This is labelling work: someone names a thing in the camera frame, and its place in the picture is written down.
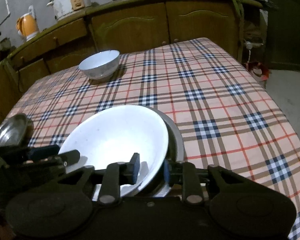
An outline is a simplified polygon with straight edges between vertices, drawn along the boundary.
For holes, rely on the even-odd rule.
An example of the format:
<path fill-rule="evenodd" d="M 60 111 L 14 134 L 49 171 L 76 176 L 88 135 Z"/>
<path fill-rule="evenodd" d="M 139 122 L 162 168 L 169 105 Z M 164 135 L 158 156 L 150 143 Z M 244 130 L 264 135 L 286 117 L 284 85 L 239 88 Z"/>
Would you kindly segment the deep steel bowl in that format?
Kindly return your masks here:
<path fill-rule="evenodd" d="M 156 112 L 163 119 L 168 130 L 169 142 L 165 160 L 173 162 L 183 161 L 185 147 L 179 128 L 168 115 L 152 107 L 148 108 Z M 169 194 L 171 188 L 172 186 L 164 179 L 164 164 L 162 164 L 157 175 L 141 192 L 150 197 L 165 197 Z"/>

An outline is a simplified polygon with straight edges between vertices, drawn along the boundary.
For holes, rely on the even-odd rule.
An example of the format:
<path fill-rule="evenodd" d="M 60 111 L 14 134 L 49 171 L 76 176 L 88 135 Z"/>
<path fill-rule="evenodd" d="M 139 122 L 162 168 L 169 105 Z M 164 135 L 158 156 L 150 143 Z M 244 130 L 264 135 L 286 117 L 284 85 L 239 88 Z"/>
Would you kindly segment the small steel dish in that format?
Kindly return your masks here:
<path fill-rule="evenodd" d="M 18 113 L 0 125 L 0 147 L 27 146 L 33 135 L 34 123 L 24 113 Z"/>

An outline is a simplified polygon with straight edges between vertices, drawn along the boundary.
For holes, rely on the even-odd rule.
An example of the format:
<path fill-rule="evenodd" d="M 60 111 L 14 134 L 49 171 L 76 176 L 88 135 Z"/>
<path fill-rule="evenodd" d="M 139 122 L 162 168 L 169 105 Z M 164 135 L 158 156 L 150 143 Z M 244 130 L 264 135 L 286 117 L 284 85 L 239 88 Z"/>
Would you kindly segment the white shallow bowl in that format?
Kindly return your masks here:
<path fill-rule="evenodd" d="M 89 117 L 63 142 L 60 153 L 77 150 L 78 163 L 68 173 L 93 166 L 103 170 L 111 163 L 127 163 L 134 153 L 140 156 L 136 184 L 121 186 L 121 196 L 131 197 L 155 177 L 168 150 L 168 130 L 164 120 L 150 108 L 138 105 L 112 107 Z"/>

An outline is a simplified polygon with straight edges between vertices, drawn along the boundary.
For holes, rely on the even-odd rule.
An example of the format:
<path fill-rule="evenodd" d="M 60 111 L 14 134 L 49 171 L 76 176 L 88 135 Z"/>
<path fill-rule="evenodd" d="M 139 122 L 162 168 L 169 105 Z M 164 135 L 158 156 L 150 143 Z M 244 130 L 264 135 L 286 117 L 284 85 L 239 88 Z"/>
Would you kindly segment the white bowl bluish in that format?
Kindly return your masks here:
<path fill-rule="evenodd" d="M 106 50 L 84 59 L 78 66 L 89 79 L 101 80 L 110 77 L 119 67 L 120 52 Z"/>

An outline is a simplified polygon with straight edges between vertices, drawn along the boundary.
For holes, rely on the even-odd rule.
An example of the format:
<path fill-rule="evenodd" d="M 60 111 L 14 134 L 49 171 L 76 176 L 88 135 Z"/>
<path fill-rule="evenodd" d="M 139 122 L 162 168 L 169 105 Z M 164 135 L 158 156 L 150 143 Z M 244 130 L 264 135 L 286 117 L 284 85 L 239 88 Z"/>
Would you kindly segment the plaid tablecloth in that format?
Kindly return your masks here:
<path fill-rule="evenodd" d="M 300 239 L 300 139 L 266 90 L 207 38 L 123 54 L 109 81 L 71 67 L 36 81 L 10 111 L 34 122 L 32 146 L 61 145 L 93 114 L 117 105 L 158 109 L 178 126 L 185 160 L 218 164 L 288 196 Z"/>

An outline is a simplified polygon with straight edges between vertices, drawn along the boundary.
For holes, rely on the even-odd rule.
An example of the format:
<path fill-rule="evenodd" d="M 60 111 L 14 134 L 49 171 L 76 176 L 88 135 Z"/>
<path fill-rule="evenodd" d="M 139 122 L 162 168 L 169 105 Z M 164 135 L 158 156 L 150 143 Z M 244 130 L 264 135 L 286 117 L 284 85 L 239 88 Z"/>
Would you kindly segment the red object on floor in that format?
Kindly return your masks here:
<path fill-rule="evenodd" d="M 264 64 L 254 61 L 245 64 L 246 70 L 258 82 L 267 81 L 269 78 L 269 69 Z"/>

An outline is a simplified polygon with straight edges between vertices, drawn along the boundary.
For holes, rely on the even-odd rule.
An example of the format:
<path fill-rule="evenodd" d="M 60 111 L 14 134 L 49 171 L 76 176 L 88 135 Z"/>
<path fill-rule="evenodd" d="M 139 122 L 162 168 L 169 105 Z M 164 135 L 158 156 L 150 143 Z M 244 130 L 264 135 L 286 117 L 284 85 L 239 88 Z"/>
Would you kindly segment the orange electric kettle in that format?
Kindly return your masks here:
<path fill-rule="evenodd" d="M 23 16 L 17 19 L 15 27 L 18 34 L 25 41 L 29 41 L 39 34 L 40 31 L 36 21 L 33 5 L 29 6 L 28 13 L 23 14 Z"/>

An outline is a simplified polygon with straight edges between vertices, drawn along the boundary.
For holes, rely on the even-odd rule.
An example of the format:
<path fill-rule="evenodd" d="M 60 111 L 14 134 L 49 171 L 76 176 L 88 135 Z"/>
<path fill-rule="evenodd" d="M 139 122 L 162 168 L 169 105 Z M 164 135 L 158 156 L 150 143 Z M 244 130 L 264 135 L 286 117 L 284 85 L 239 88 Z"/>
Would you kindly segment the brown wooden cabinet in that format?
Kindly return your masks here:
<path fill-rule="evenodd" d="M 206 37 L 242 58 L 244 16 L 255 0 L 118 0 L 61 20 L 0 62 L 0 124 L 38 79 L 107 49 L 132 53 Z"/>

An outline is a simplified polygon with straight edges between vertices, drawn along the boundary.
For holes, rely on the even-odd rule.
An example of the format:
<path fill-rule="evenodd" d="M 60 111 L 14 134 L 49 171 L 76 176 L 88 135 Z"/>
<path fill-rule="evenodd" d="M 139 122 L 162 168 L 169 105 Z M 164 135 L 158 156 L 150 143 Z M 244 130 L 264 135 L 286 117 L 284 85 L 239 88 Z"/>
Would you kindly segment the dark door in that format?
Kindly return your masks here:
<path fill-rule="evenodd" d="M 300 72 L 300 0 L 268 0 L 266 64 Z"/>

